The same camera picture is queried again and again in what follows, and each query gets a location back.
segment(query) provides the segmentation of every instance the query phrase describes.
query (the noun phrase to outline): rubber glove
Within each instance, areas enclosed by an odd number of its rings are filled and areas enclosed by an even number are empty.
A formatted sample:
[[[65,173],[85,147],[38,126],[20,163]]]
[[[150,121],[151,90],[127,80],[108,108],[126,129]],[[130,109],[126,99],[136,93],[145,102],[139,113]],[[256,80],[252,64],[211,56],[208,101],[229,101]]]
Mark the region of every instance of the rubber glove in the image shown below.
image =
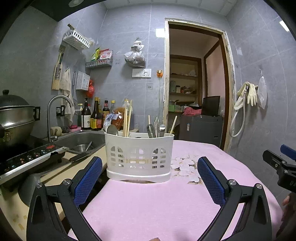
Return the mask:
[[[250,84],[250,87],[249,87],[249,94],[247,97],[247,103],[249,104],[250,102],[251,102],[251,106],[253,106],[254,104],[256,105],[258,102],[257,93],[256,93],[256,89],[255,89],[254,84]]]
[[[246,86],[249,85],[249,82],[245,82],[242,87],[239,89],[237,92],[237,95],[239,96],[237,101],[235,102],[234,109],[239,110],[243,106],[243,101],[244,101],[244,92],[246,90]]]

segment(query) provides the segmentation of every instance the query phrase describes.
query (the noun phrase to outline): blue gripper pad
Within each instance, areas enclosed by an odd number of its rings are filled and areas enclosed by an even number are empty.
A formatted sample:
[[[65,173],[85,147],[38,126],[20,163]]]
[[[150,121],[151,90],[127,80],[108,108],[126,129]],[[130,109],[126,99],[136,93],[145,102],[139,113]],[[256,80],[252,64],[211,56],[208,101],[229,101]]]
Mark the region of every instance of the blue gripper pad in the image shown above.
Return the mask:
[[[74,203],[78,207],[80,204],[85,203],[92,188],[98,180],[102,172],[102,160],[97,157],[93,164],[86,171],[81,181],[75,187],[74,190]]]
[[[214,203],[223,206],[225,204],[225,189],[204,160],[204,157],[198,159],[197,170]]]
[[[293,150],[292,148],[286,146],[286,145],[281,145],[281,153],[286,155],[287,157],[291,158],[292,160],[296,161],[296,151]]]

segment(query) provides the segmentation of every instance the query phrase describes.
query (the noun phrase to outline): stainless steel sink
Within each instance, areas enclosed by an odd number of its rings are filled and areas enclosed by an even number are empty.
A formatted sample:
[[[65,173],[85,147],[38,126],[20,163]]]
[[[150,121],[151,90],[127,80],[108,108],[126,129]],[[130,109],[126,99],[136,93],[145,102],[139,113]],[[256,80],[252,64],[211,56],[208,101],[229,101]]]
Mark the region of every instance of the stainless steel sink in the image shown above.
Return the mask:
[[[91,146],[87,153],[95,153],[97,150],[102,148],[105,145],[105,135],[101,131],[87,131],[81,130],[76,131],[71,134],[67,134],[63,137],[60,137],[57,141],[53,142],[60,146],[68,147],[69,152],[79,154],[81,151],[72,150],[79,145],[88,145],[91,142]]]

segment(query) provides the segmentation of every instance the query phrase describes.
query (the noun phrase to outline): faucet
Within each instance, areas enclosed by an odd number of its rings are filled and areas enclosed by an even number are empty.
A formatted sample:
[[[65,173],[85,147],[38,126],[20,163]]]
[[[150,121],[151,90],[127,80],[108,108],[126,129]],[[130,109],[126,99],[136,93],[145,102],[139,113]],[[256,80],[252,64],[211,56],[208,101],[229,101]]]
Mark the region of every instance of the faucet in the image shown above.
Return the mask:
[[[47,139],[48,139],[48,142],[57,141],[57,136],[52,136],[52,137],[50,136],[50,107],[56,99],[60,99],[60,98],[68,101],[70,107],[74,106],[72,101],[67,96],[64,96],[64,95],[57,95],[49,101],[48,106],[47,106]]]

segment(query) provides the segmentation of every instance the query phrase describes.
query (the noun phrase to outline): gray tiled wall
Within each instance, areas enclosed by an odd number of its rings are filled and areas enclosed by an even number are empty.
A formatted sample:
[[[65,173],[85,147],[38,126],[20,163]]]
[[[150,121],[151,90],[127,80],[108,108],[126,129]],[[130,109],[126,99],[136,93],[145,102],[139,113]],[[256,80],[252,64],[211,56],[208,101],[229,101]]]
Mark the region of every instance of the gray tiled wall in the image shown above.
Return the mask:
[[[263,0],[238,0],[226,18],[234,39],[237,90],[245,81],[258,84],[259,68],[268,90],[265,110],[247,106],[244,131],[233,139],[229,153],[247,165],[281,203],[288,191],[277,185],[276,171],[262,160],[262,154],[270,149],[291,162],[280,153],[280,146],[296,148],[296,41]]]
[[[13,23],[0,44],[0,86],[9,89],[10,94],[23,97],[29,104],[41,106],[41,119],[35,123],[32,135],[46,137],[46,108],[49,100],[59,91],[52,90],[52,76],[58,58],[58,49],[63,34],[71,23],[86,37],[97,41],[99,29],[107,9],[103,3],[97,3],[56,22],[39,10],[28,7]],[[78,51],[63,42],[66,51],[63,57],[63,69],[71,70],[71,80],[76,71],[85,72],[85,61],[94,52],[95,46]],[[84,94],[74,93],[74,98],[82,102]],[[56,100],[51,109],[51,125],[64,125],[64,118],[55,116]]]
[[[225,16],[207,10],[174,4],[137,4],[109,9],[103,21],[97,47],[114,50],[110,69],[91,71],[95,82],[95,96],[101,100],[116,100],[116,106],[124,98],[132,99],[135,126],[140,131],[148,124],[148,115],[162,118],[163,78],[156,77],[157,70],[164,70],[164,39],[156,37],[155,30],[164,28],[165,18],[178,18],[205,23],[230,32]],[[152,78],[132,78],[132,67],[124,60],[124,54],[137,37],[145,45],[143,54],[146,68],[152,69]]]

